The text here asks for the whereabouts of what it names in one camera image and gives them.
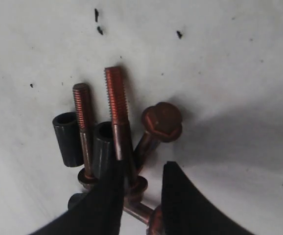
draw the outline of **black speck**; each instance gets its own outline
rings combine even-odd
[[[94,21],[98,22],[99,11],[97,8],[94,9]]]
[[[180,31],[178,31],[178,30],[176,31],[176,34],[177,34],[177,36],[179,37],[179,39],[181,39],[182,36],[183,36],[182,33],[181,33]]]
[[[103,31],[102,31],[102,29],[100,28],[100,26],[97,27],[97,31],[98,31],[98,33],[100,33],[101,35],[103,35]]]

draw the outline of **cylindrical spacer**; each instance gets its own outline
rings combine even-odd
[[[52,124],[64,165],[68,167],[83,165],[82,145],[76,114],[74,112],[60,114],[53,119]]]
[[[112,123],[110,121],[102,122],[94,128],[93,159],[93,174],[98,179],[116,161]]]

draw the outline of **white surface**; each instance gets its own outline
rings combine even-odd
[[[103,69],[118,63],[134,143],[145,107],[170,101],[185,117],[143,172],[145,200],[159,203],[162,166],[177,160],[242,226],[283,234],[283,0],[0,0],[0,235],[45,225],[80,191],[51,121],[80,81],[108,120]],[[122,235],[144,231],[124,213]]]

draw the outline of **bolt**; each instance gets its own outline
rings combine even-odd
[[[84,158],[84,168],[78,173],[78,180],[85,188],[91,189],[97,182],[97,179],[92,172],[92,128],[94,125],[94,116],[90,105],[88,85],[85,83],[75,84],[73,86],[73,95]]]
[[[138,203],[133,206],[124,203],[123,210],[147,225],[147,235],[164,234],[161,205],[157,206],[155,210],[153,210],[143,203]]]
[[[137,172],[161,142],[177,140],[182,133],[182,114],[177,107],[167,102],[160,102],[144,110],[141,122],[145,132],[134,150],[134,161]]]
[[[163,235],[165,228],[163,225],[163,215],[161,205],[157,206],[149,218],[147,235]]]
[[[142,203],[137,203],[136,205],[124,203],[123,210],[146,225],[148,225],[149,219],[153,213],[153,209]]]
[[[116,157],[118,161],[125,162],[126,200],[129,202],[141,201],[148,182],[145,178],[137,175],[134,165],[131,129],[121,68],[106,68],[105,75]]]

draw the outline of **bolt head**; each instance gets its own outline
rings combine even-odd
[[[171,142],[182,133],[182,114],[170,103],[160,102],[148,107],[142,114],[146,131],[162,142]]]
[[[79,183],[88,190],[93,189],[93,187],[98,183],[98,179],[95,177],[88,178],[85,175],[85,168],[81,169],[80,172],[77,175],[77,179]]]

